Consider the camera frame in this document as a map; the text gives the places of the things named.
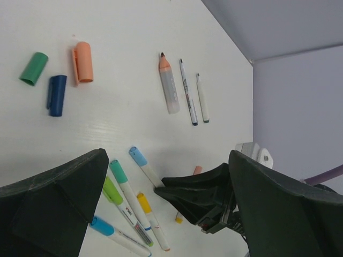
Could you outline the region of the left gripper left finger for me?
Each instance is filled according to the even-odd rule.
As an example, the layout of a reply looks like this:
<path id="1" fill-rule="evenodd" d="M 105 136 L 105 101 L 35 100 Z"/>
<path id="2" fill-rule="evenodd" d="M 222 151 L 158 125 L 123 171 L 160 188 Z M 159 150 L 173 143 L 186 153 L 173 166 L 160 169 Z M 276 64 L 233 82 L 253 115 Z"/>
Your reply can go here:
<path id="1" fill-rule="evenodd" d="M 1 256 L 78 256 L 108 164 L 95 149 L 1 187 Z"/>

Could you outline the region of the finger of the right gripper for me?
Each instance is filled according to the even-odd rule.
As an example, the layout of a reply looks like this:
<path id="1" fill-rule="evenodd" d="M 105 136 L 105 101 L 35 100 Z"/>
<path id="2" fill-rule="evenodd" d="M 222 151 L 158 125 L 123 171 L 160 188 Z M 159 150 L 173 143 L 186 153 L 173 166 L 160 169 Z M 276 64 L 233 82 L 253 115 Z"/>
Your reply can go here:
<path id="1" fill-rule="evenodd" d="M 168 201 L 187 221 L 204 233 L 223 229 L 230 209 L 230 174 L 227 163 L 186 177 L 165 177 L 155 194 Z"/>

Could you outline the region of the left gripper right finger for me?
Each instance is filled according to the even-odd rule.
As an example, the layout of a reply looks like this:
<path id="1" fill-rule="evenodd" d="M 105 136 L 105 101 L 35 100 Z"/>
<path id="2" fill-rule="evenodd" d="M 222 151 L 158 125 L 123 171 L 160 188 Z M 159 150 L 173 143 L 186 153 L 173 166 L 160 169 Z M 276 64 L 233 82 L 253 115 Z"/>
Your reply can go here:
<path id="1" fill-rule="evenodd" d="M 250 256 L 342 256 L 342 195 L 236 150 L 228 164 Z"/>

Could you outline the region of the yellow cap pen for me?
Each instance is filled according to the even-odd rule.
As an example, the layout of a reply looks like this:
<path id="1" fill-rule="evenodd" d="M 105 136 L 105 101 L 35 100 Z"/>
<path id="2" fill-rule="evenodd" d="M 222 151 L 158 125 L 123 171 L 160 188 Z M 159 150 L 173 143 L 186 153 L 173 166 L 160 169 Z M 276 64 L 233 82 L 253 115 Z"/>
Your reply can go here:
<path id="1" fill-rule="evenodd" d="M 170 246 L 167 242 L 167 239 L 163 233 L 163 230 L 162 230 L 157 218 L 153 214 L 152 208 L 151 208 L 150 204 L 148 203 L 146 196 L 143 193 L 139 193 L 137 195 L 137 199 L 138 199 L 148 221 L 151 224 L 152 231 L 153 231 L 161 249 L 165 252 L 170 251 Z"/>

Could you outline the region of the teal cap pen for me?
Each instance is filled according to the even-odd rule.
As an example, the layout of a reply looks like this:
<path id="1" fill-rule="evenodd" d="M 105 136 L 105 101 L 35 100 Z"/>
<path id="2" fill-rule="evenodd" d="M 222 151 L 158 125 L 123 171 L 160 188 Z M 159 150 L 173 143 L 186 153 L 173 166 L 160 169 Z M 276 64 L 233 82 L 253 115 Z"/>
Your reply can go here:
<path id="1" fill-rule="evenodd" d="M 151 224 L 148 221 L 140 203 L 138 202 L 137 197 L 119 161 L 118 160 L 111 161 L 109 163 L 109 168 L 111 172 L 113 173 L 118 185 L 120 186 L 124 196 L 126 197 L 126 200 L 129 203 L 136 218 L 142 224 L 144 230 L 146 231 L 151 230 Z"/>

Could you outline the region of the dark green pen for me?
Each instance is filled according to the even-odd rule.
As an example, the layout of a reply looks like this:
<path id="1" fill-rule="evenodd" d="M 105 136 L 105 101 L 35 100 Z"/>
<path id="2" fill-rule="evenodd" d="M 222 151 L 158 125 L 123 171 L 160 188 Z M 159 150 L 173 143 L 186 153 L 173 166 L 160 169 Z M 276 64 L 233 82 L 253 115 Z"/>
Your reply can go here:
<path id="1" fill-rule="evenodd" d="M 206 102 L 205 91 L 204 91 L 204 88 L 202 86 L 202 82 L 201 82 L 199 73 L 196 74 L 196 79 L 197 79 L 197 90 L 198 90 L 200 107 L 201 107 L 201 111 L 202 111 L 203 122 L 209 123 L 210 122 L 210 116 L 209 116 L 208 106 L 207 106 L 207 102 Z"/>

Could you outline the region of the dark blue pen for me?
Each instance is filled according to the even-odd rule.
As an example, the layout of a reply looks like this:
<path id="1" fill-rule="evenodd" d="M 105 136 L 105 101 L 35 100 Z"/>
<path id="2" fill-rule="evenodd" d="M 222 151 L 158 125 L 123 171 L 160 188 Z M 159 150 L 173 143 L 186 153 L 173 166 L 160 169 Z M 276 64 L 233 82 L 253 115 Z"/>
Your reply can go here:
<path id="1" fill-rule="evenodd" d="M 182 76 L 182 82 L 183 82 L 183 87 L 184 87 L 184 91 L 185 91 L 185 96 L 186 96 L 186 100 L 187 100 L 189 113 L 190 113 L 191 122 L 192 122 L 193 126 L 197 126 L 198 125 L 198 119 L 197 119 L 195 107 L 193 104 L 193 99 L 192 99 L 192 96 L 190 93 L 190 89 L 189 89 L 189 86 L 187 83 L 187 78 L 185 75 L 185 68 L 184 68 L 184 64 L 183 64 L 182 59 L 180 59 L 180 72 L 181 72 L 181 76 Z"/>

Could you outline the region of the orange highlighter body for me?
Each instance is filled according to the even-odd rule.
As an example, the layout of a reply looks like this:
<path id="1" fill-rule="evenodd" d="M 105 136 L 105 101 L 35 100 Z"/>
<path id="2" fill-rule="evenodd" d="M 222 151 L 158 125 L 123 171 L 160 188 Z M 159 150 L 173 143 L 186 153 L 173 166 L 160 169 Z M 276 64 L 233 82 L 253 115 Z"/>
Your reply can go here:
<path id="1" fill-rule="evenodd" d="M 172 68 L 163 52 L 160 54 L 159 59 L 159 73 L 168 113 L 176 114 L 180 110 L 180 104 L 178 101 Z"/>

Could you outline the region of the dark blue pen cap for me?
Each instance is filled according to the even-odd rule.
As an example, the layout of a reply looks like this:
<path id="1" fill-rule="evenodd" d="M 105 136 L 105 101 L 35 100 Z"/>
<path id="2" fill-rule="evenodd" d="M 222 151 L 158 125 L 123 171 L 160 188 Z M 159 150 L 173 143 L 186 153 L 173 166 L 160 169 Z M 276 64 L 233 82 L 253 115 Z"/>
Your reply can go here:
<path id="1" fill-rule="evenodd" d="M 66 75 L 56 75 L 49 79 L 47 110 L 52 117 L 61 117 L 66 88 Z"/>

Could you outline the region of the dark green pen cap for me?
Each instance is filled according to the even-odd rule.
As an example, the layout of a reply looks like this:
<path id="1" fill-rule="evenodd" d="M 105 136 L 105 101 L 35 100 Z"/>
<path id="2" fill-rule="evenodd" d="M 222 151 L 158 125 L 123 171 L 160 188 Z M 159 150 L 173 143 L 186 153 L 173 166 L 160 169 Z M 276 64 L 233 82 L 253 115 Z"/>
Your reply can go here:
<path id="1" fill-rule="evenodd" d="M 49 57 L 42 52 L 34 53 L 21 73 L 19 79 L 30 86 L 35 86 L 48 62 L 48 59 Z"/>

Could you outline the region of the orange highlighter cap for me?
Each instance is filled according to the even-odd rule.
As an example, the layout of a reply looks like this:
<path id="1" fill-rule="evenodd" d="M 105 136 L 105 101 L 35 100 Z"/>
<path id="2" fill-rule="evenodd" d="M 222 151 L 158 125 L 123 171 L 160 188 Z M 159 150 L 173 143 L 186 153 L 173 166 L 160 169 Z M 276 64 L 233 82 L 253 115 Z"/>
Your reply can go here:
<path id="1" fill-rule="evenodd" d="M 94 80 L 91 46 L 81 41 L 72 49 L 72 63 L 76 85 Z"/>

